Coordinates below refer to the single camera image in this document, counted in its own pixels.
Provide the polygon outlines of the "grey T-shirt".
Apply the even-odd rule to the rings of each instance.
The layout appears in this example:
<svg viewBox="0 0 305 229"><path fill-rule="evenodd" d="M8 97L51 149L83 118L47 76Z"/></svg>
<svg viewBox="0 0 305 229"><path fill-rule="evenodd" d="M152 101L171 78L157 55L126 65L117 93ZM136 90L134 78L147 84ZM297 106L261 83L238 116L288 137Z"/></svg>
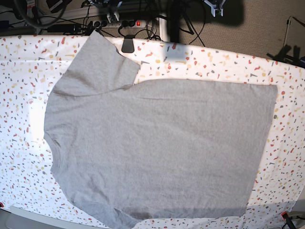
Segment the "grey T-shirt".
<svg viewBox="0 0 305 229"><path fill-rule="evenodd" d="M93 32L55 84L44 139L66 198L112 229L242 216L277 87L160 79Z"/></svg>

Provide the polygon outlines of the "grey table frame leg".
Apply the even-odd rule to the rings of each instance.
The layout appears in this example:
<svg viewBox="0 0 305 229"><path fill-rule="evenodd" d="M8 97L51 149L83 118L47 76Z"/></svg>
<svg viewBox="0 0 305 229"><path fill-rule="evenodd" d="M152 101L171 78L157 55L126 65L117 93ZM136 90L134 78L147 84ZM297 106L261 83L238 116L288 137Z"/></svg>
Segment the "grey table frame leg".
<svg viewBox="0 0 305 229"><path fill-rule="evenodd" d="M170 37L167 31L167 20L163 18L159 18L159 36L164 42L170 41Z"/></svg>

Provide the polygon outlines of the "red clamp bottom right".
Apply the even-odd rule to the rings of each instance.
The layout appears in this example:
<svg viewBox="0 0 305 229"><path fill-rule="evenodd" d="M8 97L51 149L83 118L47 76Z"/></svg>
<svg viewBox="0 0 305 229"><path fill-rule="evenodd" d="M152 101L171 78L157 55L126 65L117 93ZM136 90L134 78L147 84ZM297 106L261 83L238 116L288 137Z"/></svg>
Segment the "red clamp bottom right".
<svg viewBox="0 0 305 229"><path fill-rule="evenodd" d="M285 221L285 224L282 226L282 229L284 229L286 226L288 226L289 229L296 229L295 225L293 224L291 218L289 217L286 211L281 213L281 216Z"/></svg>

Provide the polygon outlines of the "black power adapter brick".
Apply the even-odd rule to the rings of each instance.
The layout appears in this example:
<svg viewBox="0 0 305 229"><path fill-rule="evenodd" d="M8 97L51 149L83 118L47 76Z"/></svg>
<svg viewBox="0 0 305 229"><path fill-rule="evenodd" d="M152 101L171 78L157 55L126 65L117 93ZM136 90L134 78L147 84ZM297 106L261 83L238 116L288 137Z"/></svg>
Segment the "black power adapter brick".
<svg viewBox="0 0 305 229"><path fill-rule="evenodd" d="M76 33L81 30L81 26L72 23L72 24L56 24L47 28L47 32L63 32L63 33Z"/></svg>

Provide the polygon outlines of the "thin metal stand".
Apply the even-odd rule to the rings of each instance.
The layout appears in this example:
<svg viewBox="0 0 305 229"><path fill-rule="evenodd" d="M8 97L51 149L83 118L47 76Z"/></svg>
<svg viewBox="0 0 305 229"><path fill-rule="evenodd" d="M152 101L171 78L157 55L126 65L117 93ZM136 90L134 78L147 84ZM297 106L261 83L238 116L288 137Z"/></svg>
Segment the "thin metal stand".
<svg viewBox="0 0 305 229"><path fill-rule="evenodd" d="M290 25L292 23L292 21L296 21L297 23L299 23L300 25L302 25L303 27L305 26L305 22L302 20L299 20L298 18L294 17L294 16L289 16L289 18L286 21L286 31L285 31L285 38L284 38L284 43L283 43L283 47L286 46L287 44L287 38L288 38L288 33L289 33L289 28Z"/></svg>

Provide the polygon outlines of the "white power strip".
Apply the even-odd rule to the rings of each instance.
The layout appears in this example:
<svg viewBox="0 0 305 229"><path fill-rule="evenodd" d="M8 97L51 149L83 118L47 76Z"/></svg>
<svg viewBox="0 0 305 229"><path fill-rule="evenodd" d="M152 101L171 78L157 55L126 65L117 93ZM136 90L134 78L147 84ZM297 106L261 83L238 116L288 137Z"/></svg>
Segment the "white power strip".
<svg viewBox="0 0 305 229"><path fill-rule="evenodd" d="M92 21L93 25L101 26L102 28L119 28L119 27L126 27L126 28L145 28L146 21L145 20L122 20L122 21Z"/></svg>

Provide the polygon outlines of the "black table clamp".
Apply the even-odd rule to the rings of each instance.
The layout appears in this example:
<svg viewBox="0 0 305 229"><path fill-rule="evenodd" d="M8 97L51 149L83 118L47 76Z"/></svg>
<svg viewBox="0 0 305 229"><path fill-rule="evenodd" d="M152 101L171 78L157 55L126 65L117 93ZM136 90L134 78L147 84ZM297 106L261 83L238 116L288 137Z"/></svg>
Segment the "black table clamp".
<svg viewBox="0 0 305 229"><path fill-rule="evenodd" d="M126 35L123 39L123 44L121 51L122 53L133 53L134 52L134 44L133 39L134 35Z"/></svg>

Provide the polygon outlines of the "terrazzo pattern tablecloth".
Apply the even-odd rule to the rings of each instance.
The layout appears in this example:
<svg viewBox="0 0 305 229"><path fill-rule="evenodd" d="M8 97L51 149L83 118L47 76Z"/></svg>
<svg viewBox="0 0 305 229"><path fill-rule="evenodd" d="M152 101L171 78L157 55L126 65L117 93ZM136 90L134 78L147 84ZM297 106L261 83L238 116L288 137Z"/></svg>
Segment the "terrazzo pattern tablecloth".
<svg viewBox="0 0 305 229"><path fill-rule="evenodd" d="M43 140L48 95L86 37L24 35L0 40L0 202L3 209L58 227L103 224L67 201ZM176 43L134 40L126 57L141 65L135 83L162 78L272 84L273 124L242 217L149 219L139 229L267 229L281 213L305 209L305 71L255 56Z"/></svg>

